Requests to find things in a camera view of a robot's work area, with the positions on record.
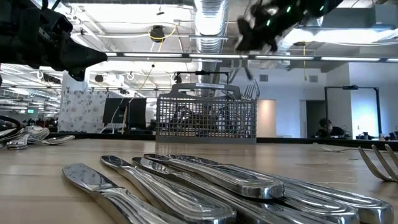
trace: black robotic arm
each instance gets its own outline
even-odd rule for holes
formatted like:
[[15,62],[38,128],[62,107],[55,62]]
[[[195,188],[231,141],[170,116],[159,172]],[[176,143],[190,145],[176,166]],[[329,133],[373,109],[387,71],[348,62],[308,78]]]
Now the black robotic arm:
[[37,8],[30,0],[1,0],[0,63],[67,70],[83,81],[85,69],[108,59],[105,53],[75,43],[73,26],[58,12]]
[[[240,17],[238,29],[242,41],[236,47],[237,51],[261,50],[270,45],[271,52],[278,50],[276,37],[303,20],[319,18],[334,10],[343,0],[271,0],[262,4],[259,0],[251,6],[250,14],[255,19],[253,28],[249,22]],[[273,15],[268,13],[271,8],[277,8]]]

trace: computer monitor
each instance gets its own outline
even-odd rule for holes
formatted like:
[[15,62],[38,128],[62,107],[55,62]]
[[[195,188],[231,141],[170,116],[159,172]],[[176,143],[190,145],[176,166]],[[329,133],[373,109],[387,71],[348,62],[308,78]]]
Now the computer monitor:
[[107,98],[105,101],[105,109],[103,116],[103,123],[121,124],[124,119],[124,110],[127,108],[128,117],[126,122],[129,128],[146,129],[145,110],[147,107],[146,98]]
[[131,101],[130,111],[129,111],[130,128],[139,128],[141,130],[146,129],[146,117],[145,117],[146,108],[147,108],[146,98],[136,98]]
[[127,104],[131,98],[107,98],[105,101],[105,109],[103,122],[106,124],[114,123],[121,124],[123,123],[124,118],[124,110],[127,107]]

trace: wooden table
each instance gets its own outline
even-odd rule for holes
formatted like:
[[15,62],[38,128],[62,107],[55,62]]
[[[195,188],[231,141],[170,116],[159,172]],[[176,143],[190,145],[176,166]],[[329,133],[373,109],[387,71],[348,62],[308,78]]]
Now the wooden table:
[[[304,144],[193,145],[85,139],[61,146],[30,146],[25,151],[0,149],[0,223],[113,223],[88,194],[62,177],[61,169],[85,163],[142,198],[124,177],[100,164],[100,156],[113,154],[130,161],[145,153],[189,154],[233,163],[376,197],[398,208],[398,184],[375,178],[357,151],[333,153]],[[368,155],[377,160],[372,152]]]

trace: door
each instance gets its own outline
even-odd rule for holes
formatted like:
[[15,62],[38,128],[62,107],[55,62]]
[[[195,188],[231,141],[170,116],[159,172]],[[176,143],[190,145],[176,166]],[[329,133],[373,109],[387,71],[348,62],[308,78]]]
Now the door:
[[307,137],[311,138],[321,128],[319,120],[326,117],[324,100],[307,100]]

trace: knife handle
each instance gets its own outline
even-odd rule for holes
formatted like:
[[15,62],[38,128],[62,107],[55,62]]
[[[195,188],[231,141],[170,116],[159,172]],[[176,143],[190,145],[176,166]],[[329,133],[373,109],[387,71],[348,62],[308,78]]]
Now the knife handle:
[[141,201],[122,187],[97,190],[95,193],[96,201],[118,224],[184,223]]

